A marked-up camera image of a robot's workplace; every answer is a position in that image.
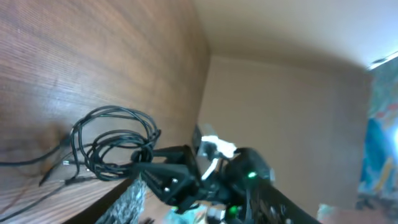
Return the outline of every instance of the colorful poster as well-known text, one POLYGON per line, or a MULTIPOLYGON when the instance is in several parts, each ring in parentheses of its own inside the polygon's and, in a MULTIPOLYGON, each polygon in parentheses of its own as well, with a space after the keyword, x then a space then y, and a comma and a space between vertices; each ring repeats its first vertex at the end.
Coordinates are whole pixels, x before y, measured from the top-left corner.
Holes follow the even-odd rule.
POLYGON ((371 71, 368 130, 358 210, 382 210, 398 219, 398 58, 371 71))

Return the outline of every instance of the wooden panel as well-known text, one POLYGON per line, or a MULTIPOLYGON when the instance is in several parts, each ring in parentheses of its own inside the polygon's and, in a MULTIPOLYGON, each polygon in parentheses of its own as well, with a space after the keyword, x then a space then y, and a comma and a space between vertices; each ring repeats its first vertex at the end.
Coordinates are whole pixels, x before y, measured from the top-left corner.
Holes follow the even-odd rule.
MULTIPOLYGON (((0 160, 43 154, 62 130, 103 105, 153 116, 163 130, 157 147, 188 143, 209 53, 189 0, 0 1, 0 160)), ((87 139, 122 125, 98 123, 85 130, 87 139)), ((57 179, 70 173, 38 188, 50 164, 0 167, 2 216, 56 188, 57 179)), ((118 183, 71 186, 9 222, 60 223, 118 183)), ((161 217, 159 207, 148 200, 146 214, 161 217)))

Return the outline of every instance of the black wire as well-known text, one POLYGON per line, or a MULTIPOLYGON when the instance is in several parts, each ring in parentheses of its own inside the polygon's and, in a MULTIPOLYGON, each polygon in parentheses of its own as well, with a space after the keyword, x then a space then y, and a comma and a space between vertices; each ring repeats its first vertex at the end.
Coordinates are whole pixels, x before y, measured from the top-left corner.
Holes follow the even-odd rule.
POLYGON ((61 148, 61 146, 67 141, 69 141, 69 139, 64 139, 58 146, 55 146, 51 151, 49 151, 48 153, 46 153, 43 156, 40 156, 38 158, 31 159, 29 161, 22 161, 22 162, 0 162, 0 167, 19 167, 19 166, 35 164, 36 162, 40 162, 40 161, 50 157, 52 154, 56 153, 61 148))
POLYGON ((43 196, 36 202, 18 210, 2 219, 0 222, 4 222, 16 215, 21 214, 24 211, 31 209, 43 200, 56 194, 64 187, 70 184, 77 184, 87 180, 92 180, 92 177, 78 177, 80 173, 80 162, 78 160, 78 152, 84 157, 84 163, 90 171, 92 171, 96 178, 103 181, 120 180, 134 176, 135 171, 133 169, 133 161, 135 162, 152 162, 153 149, 157 140, 160 137, 160 130, 157 129, 155 121, 147 114, 133 109, 123 108, 120 106, 102 106, 91 112, 89 112, 84 118, 80 119, 73 125, 72 130, 68 138, 61 141, 61 143, 53 148, 50 152, 40 156, 36 159, 22 162, 0 162, 0 167, 9 166, 26 166, 40 162, 55 152, 57 152, 63 145, 70 143, 72 151, 60 160, 58 160, 50 170, 44 175, 39 185, 42 185, 51 175, 52 171, 62 163, 62 161, 73 154, 73 158, 76 165, 76 172, 70 179, 65 180, 65 184, 55 189, 53 192, 43 196), (118 118, 118 119, 129 119, 138 121, 142 124, 145 129, 146 136, 142 136, 138 132, 119 129, 107 131, 100 134, 92 143, 83 144, 82 133, 83 127, 88 123, 94 121, 96 118, 118 118), (104 157, 112 149, 123 148, 123 149, 141 149, 138 153, 134 153, 131 156, 131 162, 127 164, 117 165, 113 163, 105 163, 104 157))
POLYGON ((22 212, 28 211, 29 209, 31 209, 31 208, 33 208, 34 206, 38 205, 40 202, 44 201, 45 199, 47 199, 47 198, 49 198, 49 197, 55 195, 55 194, 58 193, 60 190, 62 190, 64 187, 66 187, 65 184, 64 184, 64 185, 61 185, 59 188, 53 190, 52 192, 50 192, 50 193, 47 194, 47 195, 44 195, 43 197, 41 197, 41 198, 38 199, 37 201, 33 202, 32 204, 30 204, 30 205, 28 205, 28 206, 26 206, 26 207, 24 207, 24 208, 22 208, 22 209, 20 209, 20 210, 18 210, 18 211, 16 211, 16 212, 14 212, 14 213, 9 214, 8 216, 6 216, 6 217, 0 219, 0 222, 7 221, 8 219, 10 219, 10 218, 12 218, 12 217, 15 217, 15 216, 21 214, 22 212))

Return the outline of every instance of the green led light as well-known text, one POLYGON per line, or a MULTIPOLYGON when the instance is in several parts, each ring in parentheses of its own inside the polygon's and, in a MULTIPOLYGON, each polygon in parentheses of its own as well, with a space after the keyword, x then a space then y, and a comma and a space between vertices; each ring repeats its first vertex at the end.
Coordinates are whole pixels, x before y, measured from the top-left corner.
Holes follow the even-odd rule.
POLYGON ((248 177, 249 177, 249 178, 255 178, 255 176, 257 176, 256 172, 250 172, 250 173, 248 174, 248 177))
POLYGON ((238 208, 237 208, 237 206, 232 206, 231 208, 229 208, 228 213, 229 213, 230 215, 236 215, 236 214, 238 214, 238 208))

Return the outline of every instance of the cable bundle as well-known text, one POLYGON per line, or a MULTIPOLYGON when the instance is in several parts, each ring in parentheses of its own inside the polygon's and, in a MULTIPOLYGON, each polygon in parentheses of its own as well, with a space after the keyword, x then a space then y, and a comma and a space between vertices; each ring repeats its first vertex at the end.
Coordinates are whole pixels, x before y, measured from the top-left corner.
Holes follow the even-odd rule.
POLYGON ((79 177, 81 162, 78 161, 78 152, 83 155, 84 164, 86 165, 87 169, 92 171, 97 179, 103 181, 126 179, 134 175, 133 165, 135 162, 152 161, 152 151, 159 137, 160 130, 157 129, 155 121, 149 115, 141 111, 123 108, 120 106, 102 106, 89 112, 84 118, 80 119, 75 123, 75 125, 73 125, 72 130, 70 131, 70 134, 67 138, 62 140, 58 146, 56 146, 43 156, 22 162, 0 162, 0 167, 17 167, 35 164, 50 157, 55 152, 60 150, 62 146, 67 146, 70 144, 72 151, 66 154, 63 158, 61 158, 54 164, 54 166, 43 176, 42 180, 39 183, 39 186, 42 185, 49 178, 54 168, 59 166, 62 161, 71 154, 73 154, 73 158, 75 160, 74 163, 76 164, 75 175, 70 179, 65 180, 64 185, 55 189, 53 192, 50 192, 46 196, 38 199, 38 201, 26 206, 25 208, 0 219, 0 222, 4 222, 36 206, 41 201, 45 200, 51 195, 54 195, 59 190, 70 184, 76 184, 87 180, 92 180, 92 177, 79 177), (119 129, 107 131, 103 134, 100 134, 97 138, 94 139, 92 143, 83 144, 83 128, 88 123, 94 121, 97 118, 118 118, 138 121, 144 127, 146 135, 143 136, 138 132, 128 129, 119 129), (140 151, 134 151, 131 156, 131 162, 127 164, 118 165, 113 163, 105 163, 104 157, 107 155, 107 153, 115 148, 132 150, 140 149, 140 151))

